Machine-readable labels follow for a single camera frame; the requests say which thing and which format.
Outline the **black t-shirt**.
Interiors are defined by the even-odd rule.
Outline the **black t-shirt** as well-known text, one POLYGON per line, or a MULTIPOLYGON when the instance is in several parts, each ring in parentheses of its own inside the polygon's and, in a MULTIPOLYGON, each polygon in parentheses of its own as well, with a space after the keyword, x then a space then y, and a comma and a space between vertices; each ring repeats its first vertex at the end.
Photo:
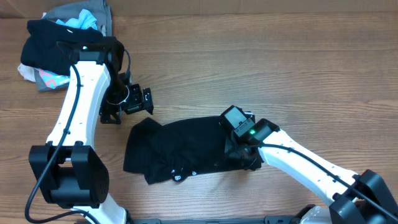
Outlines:
POLYGON ((241 159, 224 157, 226 139, 217 116, 165 125, 146 118, 131 128, 123 171, 142 174, 150 185, 243 169, 245 164, 241 159))

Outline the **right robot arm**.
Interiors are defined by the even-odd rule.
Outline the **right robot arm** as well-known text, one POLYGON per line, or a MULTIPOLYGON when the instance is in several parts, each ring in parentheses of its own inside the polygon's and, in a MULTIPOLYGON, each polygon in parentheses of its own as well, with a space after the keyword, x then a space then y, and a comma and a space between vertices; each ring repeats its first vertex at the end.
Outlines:
POLYGON ((397 202, 384 179, 372 170, 358 174, 332 164, 294 141, 267 119, 256 121, 234 105, 219 117, 239 153, 276 167, 312 191, 326 208, 313 206, 296 223, 397 223, 397 202))

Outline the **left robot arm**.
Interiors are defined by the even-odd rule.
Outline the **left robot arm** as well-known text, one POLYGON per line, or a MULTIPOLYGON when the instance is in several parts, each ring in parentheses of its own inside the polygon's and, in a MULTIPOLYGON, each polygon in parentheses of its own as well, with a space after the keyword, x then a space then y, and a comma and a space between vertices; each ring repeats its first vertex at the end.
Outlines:
POLYGON ((109 172, 94 149, 95 129, 97 123, 120 124, 122 114, 151 113, 151 91, 121 71, 127 50, 115 37, 95 44, 60 41, 57 47, 70 64, 70 84, 46 143, 30 149, 33 192, 63 208, 65 216, 131 223, 130 213, 109 194, 109 172))

